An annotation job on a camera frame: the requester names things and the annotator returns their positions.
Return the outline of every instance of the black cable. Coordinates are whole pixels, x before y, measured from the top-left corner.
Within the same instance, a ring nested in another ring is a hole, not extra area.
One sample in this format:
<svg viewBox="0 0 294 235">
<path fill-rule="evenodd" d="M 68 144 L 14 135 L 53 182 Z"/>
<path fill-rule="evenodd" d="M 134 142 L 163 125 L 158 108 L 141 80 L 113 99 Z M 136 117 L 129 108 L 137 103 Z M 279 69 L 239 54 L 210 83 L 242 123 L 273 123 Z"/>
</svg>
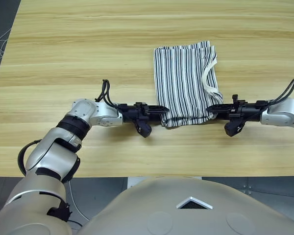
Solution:
<svg viewBox="0 0 294 235">
<path fill-rule="evenodd" d="M 33 144 L 37 144 L 39 143 L 41 140 L 36 140 L 36 141 L 33 141 L 32 143 L 29 143 L 27 145 L 25 145 L 19 152 L 19 155 L 18 155 L 18 165 L 19 165 L 19 169 L 21 171 L 21 173 L 25 176 L 26 175 L 26 169 L 25 169 L 25 166 L 24 166 L 24 154 L 26 152 L 26 150 L 32 146 Z"/>
<path fill-rule="evenodd" d="M 292 84 L 294 83 L 294 79 L 289 83 L 288 87 L 284 90 L 284 92 L 278 96 L 278 98 L 272 100 L 272 102 L 275 102 L 277 100 L 279 100 L 282 96 L 285 95 L 285 93 L 290 89 L 290 87 L 292 86 Z"/>
<path fill-rule="evenodd" d="M 290 91 L 284 97 L 282 97 L 289 90 L 290 87 L 291 87 Z M 291 83 L 288 85 L 288 87 L 285 89 L 285 91 L 277 99 L 269 102 L 269 105 L 278 104 L 278 103 L 286 100 L 291 95 L 291 93 L 293 91 L 294 91 L 294 79 L 291 81 Z"/>
<path fill-rule="evenodd" d="M 83 225 L 81 223 L 78 223 L 77 221 L 74 221 L 74 220 L 68 220 L 68 222 L 72 222 L 74 224 L 77 224 L 79 225 L 80 227 L 83 227 Z"/>
</svg>

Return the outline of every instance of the striped cloth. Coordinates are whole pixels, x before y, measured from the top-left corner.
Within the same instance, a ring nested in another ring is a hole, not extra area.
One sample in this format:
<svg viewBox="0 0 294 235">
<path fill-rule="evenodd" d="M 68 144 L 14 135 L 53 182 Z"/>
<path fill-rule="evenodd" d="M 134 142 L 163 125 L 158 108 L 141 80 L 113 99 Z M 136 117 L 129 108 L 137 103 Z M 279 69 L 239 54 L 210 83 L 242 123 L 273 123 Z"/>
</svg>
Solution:
<svg viewBox="0 0 294 235">
<path fill-rule="evenodd" d="M 222 104 L 214 65 L 217 54 L 209 41 L 154 50 L 154 79 L 157 101 L 170 111 L 162 125 L 175 127 L 204 123 L 216 116 L 206 111 Z"/>
</svg>

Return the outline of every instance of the gray floor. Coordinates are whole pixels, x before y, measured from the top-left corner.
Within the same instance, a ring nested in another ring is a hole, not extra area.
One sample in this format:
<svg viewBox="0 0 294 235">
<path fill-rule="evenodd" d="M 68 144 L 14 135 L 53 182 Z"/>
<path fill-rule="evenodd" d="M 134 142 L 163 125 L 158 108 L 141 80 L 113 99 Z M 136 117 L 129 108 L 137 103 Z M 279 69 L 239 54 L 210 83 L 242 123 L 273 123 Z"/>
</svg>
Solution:
<svg viewBox="0 0 294 235">
<path fill-rule="evenodd" d="M 0 0 L 0 36 L 11 28 L 20 0 Z M 229 185 L 254 197 L 273 209 L 294 220 L 294 177 L 238 177 L 203 178 Z M 20 178 L 0 178 L 0 208 Z M 87 217 L 101 211 L 114 197 L 126 188 L 126 178 L 80 178 L 72 180 L 73 196 L 77 206 Z M 67 190 L 67 199 L 71 204 L 71 220 L 85 224 L 79 215 Z M 70 224 L 76 233 L 79 227 Z"/>
</svg>

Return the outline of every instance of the wooden table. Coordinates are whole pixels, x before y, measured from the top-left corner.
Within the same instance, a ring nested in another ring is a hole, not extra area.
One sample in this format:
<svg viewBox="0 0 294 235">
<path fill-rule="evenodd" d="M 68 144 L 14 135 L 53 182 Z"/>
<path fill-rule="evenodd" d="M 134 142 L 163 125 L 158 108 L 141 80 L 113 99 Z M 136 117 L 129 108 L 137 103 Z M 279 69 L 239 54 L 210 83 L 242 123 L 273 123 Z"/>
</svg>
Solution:
<svg viewBox="0 0 294 235">
<path fill-rule="evenodd" d="M 0 68 L 0 176 L 102 79 L 115 102 L 156 103 L 153 49 L 210 40 L 225 102 L 276 98 L 294 78 L 294 0 L 22 0 Z M 224 121 L 147 139 L 131 124 L 93 127 L 77 177 L 294 175 L 294 129 Z"/>
</svg>

